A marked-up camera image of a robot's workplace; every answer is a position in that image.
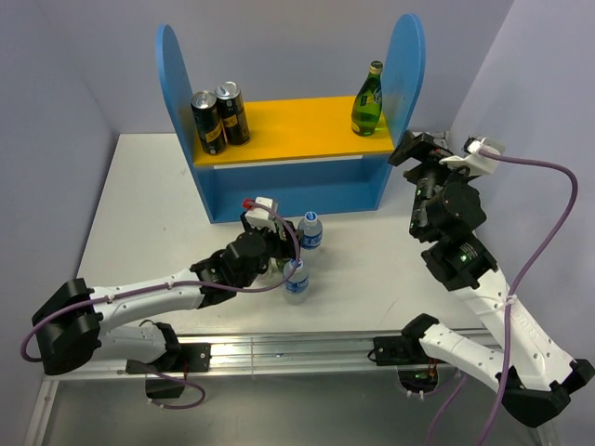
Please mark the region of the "aluminium side rail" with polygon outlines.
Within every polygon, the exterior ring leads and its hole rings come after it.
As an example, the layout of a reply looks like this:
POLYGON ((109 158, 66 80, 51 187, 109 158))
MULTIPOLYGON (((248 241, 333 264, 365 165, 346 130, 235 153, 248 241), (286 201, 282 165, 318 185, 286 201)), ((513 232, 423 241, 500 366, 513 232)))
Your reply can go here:
POLYGON ((441 144, 447 146, 449 144, 451 132, 450 131, 440 131, 440 132, 430 132, 430 134, 437 138, 441 144))

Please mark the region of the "green Perrier bottle yellow label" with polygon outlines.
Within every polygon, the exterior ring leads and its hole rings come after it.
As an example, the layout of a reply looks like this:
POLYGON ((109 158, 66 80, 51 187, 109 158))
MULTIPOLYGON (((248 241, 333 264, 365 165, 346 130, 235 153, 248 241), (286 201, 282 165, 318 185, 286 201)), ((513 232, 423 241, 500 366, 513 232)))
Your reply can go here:
POLYGON ((373 60, 364 84, 360 88, 351 110, 351 130, 362 137, 375 133, 382 113, 381 74, 383 63, 373 60))

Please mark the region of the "front water bottle blue label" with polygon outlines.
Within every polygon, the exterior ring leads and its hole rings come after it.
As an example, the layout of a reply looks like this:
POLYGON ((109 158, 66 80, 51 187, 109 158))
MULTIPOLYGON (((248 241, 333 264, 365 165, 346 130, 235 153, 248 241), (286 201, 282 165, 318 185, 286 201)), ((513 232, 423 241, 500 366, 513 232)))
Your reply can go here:
POLYGON ((299 305, 307 298, 307 290, 310 283, 309 267, 303 260, 298 262, 295 259, 289 260, 285 266, 283 275, 284 298, 290 305, 299 305))

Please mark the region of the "water bottle blue label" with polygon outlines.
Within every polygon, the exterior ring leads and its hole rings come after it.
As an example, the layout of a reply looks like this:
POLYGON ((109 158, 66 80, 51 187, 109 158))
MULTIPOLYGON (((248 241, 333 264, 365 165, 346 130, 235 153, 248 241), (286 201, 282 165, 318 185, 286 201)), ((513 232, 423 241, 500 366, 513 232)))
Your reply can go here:
POLYGON ((298 262, 295 259, 289 260, 285 266, 283 275, 284 298, 290 305, 299 305, 307 298, 307 290, 310 283, 309 267, 303 260, 298 262))
POLYGON ((320 246, 323 238, 323 224, 314 211, 307 212, 298 223, 298 229, 303 232, 301 247, 313 250, 320 246))

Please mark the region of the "rear water bottle blue label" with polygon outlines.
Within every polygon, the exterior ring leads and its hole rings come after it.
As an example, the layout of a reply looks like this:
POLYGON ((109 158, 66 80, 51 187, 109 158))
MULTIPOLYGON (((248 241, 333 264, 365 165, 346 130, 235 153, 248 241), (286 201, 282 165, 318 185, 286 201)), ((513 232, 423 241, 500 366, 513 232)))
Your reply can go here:
POLYGON ((303 232, 301 247, 313 250, 320 246, 323 238, 323 224, 314 211, 307 212, 298 223, 298 229, 303 232))

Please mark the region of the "blue and yellow shelf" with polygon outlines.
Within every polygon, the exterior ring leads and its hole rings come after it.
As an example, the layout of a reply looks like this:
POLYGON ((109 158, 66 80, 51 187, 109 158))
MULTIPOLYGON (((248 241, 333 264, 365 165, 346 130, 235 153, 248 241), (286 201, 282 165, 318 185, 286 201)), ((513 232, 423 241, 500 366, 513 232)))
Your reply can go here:
POLYGON ((159 26, 155 46, 165 106, 210 223, 238 220, 243 201, 257 196, 277 201, 285 216, 379 208, 388 157, 409 126, 423 83, 426 38, 418 15, 402 15, 392 31, 373 135, 352 132, 352 97, 248 102, 250 140, 219 155, 201 148, 192 87, 171 26, 159 26))

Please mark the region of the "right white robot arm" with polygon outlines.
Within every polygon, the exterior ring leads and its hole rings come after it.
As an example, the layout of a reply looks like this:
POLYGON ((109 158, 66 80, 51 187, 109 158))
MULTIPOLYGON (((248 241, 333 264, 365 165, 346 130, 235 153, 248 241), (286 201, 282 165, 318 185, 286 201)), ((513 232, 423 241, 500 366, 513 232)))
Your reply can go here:
POLYGON ((501 394, 517 421, 539 427, 569 405, 594 368, 546 334, 476 237, 487 215, 470 182, 494 173, 503 157, 489 138, 469 138, 465 152, 456 156, 435 137, 406 131, 389 162, 417 160, 404 173, 416 187, 409 232, 430 244, 421 257, 433 278, 480 319, 502 349, 487 348, 421 314, 399 335, 375 338, 368 358, 378 366, 449 363, 501 394))

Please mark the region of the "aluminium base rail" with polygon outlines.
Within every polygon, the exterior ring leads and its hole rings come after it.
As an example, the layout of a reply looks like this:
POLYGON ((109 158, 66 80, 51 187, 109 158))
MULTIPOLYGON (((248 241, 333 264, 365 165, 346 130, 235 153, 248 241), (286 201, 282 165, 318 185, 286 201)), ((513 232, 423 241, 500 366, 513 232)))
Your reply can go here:
POLYGON ((55 353, 42 362, 49 379, 161 373, 272 374, 423 368, 430 362, 401 332, 181 335, 125 327, 55 353))

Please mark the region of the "rear black gold can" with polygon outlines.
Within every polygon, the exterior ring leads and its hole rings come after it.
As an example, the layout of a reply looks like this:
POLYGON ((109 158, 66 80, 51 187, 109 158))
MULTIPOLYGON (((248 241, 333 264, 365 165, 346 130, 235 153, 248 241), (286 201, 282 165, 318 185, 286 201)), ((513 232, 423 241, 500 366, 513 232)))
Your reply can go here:
POLYGON ((250 132, 240 87, 233 81, 224 82, 216 87, 215 95, 228 143, 244 145, 250 139, 250 132))

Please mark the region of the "clear Chang bottle front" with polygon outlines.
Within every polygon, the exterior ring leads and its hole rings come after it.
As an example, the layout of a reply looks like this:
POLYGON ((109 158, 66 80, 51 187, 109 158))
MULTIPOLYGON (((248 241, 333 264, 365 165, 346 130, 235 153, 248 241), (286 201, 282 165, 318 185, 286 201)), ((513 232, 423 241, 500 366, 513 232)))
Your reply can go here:
POLYGON ((279 282, 284 277, 284 267, 288 259, 272 258, 269 262, 267 272, 263 275, 266 282, 279 282))

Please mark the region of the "black gold can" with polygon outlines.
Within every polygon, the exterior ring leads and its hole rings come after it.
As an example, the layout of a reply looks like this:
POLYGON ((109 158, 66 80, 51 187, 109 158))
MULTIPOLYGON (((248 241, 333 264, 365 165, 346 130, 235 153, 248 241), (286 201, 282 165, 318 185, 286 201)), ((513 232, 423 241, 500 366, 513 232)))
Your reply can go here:
POLYGON ((194 93, 191 108, 203 151, 209 155, 221 154, 226 148, 226 139, 216 95, 206 90, 194 93))
POLYGON ((240 87, 233 81, 224 82, 216 87, 215 95, 228 143, 244 145, 250 139, 250 132, 240 87))

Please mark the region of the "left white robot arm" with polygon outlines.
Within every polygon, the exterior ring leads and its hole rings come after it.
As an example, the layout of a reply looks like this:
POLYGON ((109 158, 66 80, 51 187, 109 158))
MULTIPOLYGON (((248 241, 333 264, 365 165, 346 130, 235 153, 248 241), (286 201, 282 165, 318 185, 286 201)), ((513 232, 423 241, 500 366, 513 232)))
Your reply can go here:
POLYGON ((181 347, 170 325, 134 326, 134 321, 178 310, 220 305, 252 284, 272 259, 298 251, 302 230, 288 222, 277 230, 244 225, 225 248, 162 279, 113 287, 90 287, 82 278, 65 282, 32 317, 47 375, 72 372, 101 357, 139 361, 159 371, 178 366, 181 347))

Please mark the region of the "front black gold can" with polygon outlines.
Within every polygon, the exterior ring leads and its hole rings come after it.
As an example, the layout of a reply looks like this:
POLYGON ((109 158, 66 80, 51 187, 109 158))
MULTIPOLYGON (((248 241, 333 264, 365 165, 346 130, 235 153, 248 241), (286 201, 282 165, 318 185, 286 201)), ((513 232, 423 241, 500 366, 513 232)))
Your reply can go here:
POLYGON ((221 154, 226 148, 226 139, 216 95, 206 90, 194 93, 191 108, 203 151, 209 155, 221 154))

